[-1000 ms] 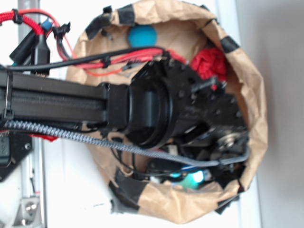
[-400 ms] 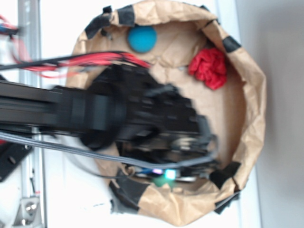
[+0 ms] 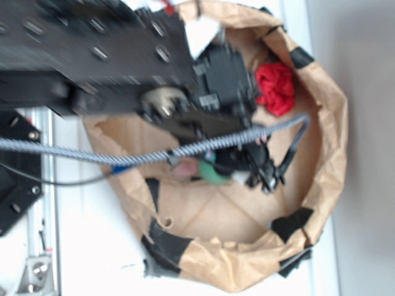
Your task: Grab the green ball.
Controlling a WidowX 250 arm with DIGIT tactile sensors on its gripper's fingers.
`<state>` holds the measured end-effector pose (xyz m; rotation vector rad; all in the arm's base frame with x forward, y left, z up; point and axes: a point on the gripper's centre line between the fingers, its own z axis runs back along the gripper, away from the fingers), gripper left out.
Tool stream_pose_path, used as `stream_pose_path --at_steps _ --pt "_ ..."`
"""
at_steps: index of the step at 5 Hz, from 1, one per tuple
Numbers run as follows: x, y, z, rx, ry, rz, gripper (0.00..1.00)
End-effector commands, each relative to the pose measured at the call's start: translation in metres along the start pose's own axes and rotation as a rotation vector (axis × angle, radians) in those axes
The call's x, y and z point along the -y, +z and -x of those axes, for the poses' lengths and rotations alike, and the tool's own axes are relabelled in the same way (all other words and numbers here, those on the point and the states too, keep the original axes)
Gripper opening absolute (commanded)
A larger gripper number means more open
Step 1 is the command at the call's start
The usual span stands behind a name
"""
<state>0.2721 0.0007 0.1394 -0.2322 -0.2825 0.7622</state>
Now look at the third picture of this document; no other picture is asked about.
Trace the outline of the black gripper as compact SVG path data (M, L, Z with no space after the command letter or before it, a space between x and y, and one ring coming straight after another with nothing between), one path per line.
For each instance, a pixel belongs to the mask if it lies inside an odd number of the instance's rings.
M215 152L214 170L250 188L260 186L264 193L273 193L285 183L287 160L276 166L265 142L240 144Z

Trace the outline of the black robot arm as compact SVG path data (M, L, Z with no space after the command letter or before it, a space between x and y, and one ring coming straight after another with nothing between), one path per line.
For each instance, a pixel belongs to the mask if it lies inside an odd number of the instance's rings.
M284 180L255 125L257 91L241 53L221 33L191 50L179 14L123 1L2 1L1 111L47 107L59 115L135 113L180 146L126 157L1 137L3 152L55 155L112 168L197 157L220 176L246 173L266 192Z

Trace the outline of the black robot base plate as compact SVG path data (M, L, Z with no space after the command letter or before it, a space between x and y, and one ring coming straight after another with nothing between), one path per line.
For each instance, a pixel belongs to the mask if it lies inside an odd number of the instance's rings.
M34 143L41 132L16 111L1 112L1 137ZM1 162L36 178L41 177L41 157L1 151ZM1 167L1 236L5 236L42 195L41 183Z

